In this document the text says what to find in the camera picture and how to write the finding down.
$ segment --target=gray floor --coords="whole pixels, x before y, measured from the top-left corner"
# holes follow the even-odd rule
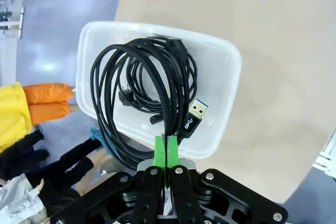
[[[77,45],[82,27],[113,20],[118,0],[25,0],[23,36],[18,44],[17,80],[75,84]],[[49,162],[89,137],[96,122],[81,112],[42,125]],[[312,169],[285,204],[294,224],[336,223],[336,183]]]

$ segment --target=beige table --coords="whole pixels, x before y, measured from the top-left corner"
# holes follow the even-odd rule
[[[336,126],[336,0],[120,0],[117,20],[233,42],[243,69],[217,168],[284,202]]]

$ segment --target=silver bolt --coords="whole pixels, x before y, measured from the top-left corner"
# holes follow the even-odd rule
[[[176,170],[175,170],[175,172],[177,173],[177,174],[181,174],[181,173],[183,173],[183,169],[182,168],[176,168]]]
[[[275,220],[275,221],[282,221],[282,214],[276,212],[276,213],[273,215],[273,220]]]
[[[158,171],[158,169],[151,169],[151,174],[152,174],[152,175],[156,175],[156,174],[157,174],[157,171]]]
[[[127,180],[128,180],[128,177],[123,176],[123,177],[121,177],[120,182],[124,183],[124,182],[127,182]]]
[[[206,179],[208,180],[213,180],[214,179],[214,175],[212,173],[208,173],[206,176],[205,176]]]

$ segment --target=usb connector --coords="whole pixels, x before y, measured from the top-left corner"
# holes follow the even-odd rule
[[[197,119],[201,119],[204,112],[207,110],[208,105],[196,99],[193,105],[189,109],[189,113],[192,113]]]
[[[200,100],[194,101],[193,105],[191,105],[187,115],[185,116],[182,129],[179,134],[179,143],[184,138],[189,138],[198,127],[202,120],[202,116],[207,110],[208,105],[201,102]]]

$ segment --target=plastic container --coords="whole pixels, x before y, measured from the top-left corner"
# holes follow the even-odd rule
[[[176,28],[131,22],[93,22],[83,28],[78,49],[76,97],[79,107],[93,118],[90,94],[90,71],[97,55],[108,45],[125,44],[135,38],[162,35],[182,39],[198,67],[196,98],[209,108],[201,124],[189,139],[184,139],[179,154],[195,159],[212,155],[223,138],[239,82],[242,61],[237,48],[227,40]],[[108,56],[102,62],[106,64]],[[149,77],[145,87],[152,96],[156,91]],[[154,144],[154,137],[163,132],[163,122],[151,125],[151,114],[123,106],[115,100],[114,121],[118,130],[135,140]]]

